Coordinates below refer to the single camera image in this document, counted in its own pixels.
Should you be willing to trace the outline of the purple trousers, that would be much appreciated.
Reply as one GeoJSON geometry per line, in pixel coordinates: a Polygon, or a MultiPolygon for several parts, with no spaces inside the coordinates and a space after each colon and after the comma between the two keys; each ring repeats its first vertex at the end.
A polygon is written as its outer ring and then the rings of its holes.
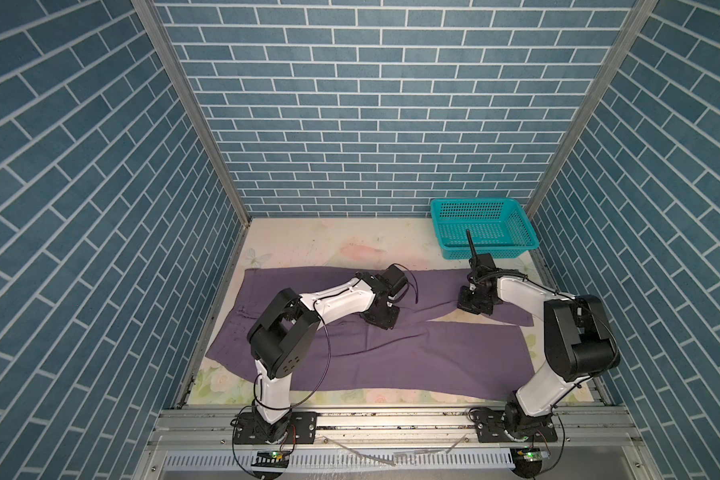
{"type": "MultiPolygon", "coordinates": [[[[254,380],[246,336],[275,295],[286,288],[318,292],[353,275],[350,269],[327,266],[247,270],[207,358],[254,380]]],[[[466,271],[414,275],[419,291],[404,296],[393,329],[369,325],[357,314],[330,323],[326,333],[316,334],[293,374],[293,389],[408,389],[503,400],[531,379],[534,368],[522,332],[533,324],[530,313],[504,302],[468,323],[466,312],[457,307],[466,271]]]]}

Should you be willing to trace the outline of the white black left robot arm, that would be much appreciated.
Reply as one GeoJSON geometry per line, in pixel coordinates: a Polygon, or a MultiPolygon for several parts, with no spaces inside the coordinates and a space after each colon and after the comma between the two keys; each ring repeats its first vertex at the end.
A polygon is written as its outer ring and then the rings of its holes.
{"type": "Polygon", "coordinates": [[[397,302],[407,289],[406,275],[392,266],[382,274],[357,273],[319,292],[278,292],[247,334],[256,367],[251,413],[255,438],[273,444],[293,433],[291,376],[306,359],[318,331],[352,314],[372,326],[392,329],[400,313],[397,302]]]}

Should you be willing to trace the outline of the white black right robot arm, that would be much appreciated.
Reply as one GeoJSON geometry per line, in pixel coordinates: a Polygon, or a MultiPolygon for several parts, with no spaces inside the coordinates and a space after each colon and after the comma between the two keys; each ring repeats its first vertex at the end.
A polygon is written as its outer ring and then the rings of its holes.
{"type": "Polygon", "coordinates": [[[478,428],[490,441],[526,441],[553,430],[556,406],[583,383],[616,367],[620,352],[603,302],[593,295],[574,296],[500,270],[474,278],[460,289],[457,306],[472,314],[490,314],[511,303],[543,321],[544,363],[508,398],[504,412],[488,414],[478,428]]]}

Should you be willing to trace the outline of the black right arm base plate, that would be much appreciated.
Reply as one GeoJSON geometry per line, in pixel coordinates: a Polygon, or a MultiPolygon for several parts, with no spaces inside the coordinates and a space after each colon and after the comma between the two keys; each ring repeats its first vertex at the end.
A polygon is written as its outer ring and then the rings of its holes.
{"type": "Polygon", "coordinates": [[[480,443],[558,440],[551,415],[531,417],[514,404],[507,404],[504,410],[474,407],[467,412],[467,418],[473,423],[480,443]]]}

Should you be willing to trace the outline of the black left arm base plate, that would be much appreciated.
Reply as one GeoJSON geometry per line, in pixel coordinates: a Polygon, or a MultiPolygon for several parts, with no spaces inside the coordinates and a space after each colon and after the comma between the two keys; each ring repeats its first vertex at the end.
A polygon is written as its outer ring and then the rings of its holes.
{"type": "Polygon", "coordinates": [[[256,410],[239,413],[231,422],[236,444],[313,444],[317,428],[317,413],[311,411],[285,414],[275,423],[268,423],[256,410]]]}

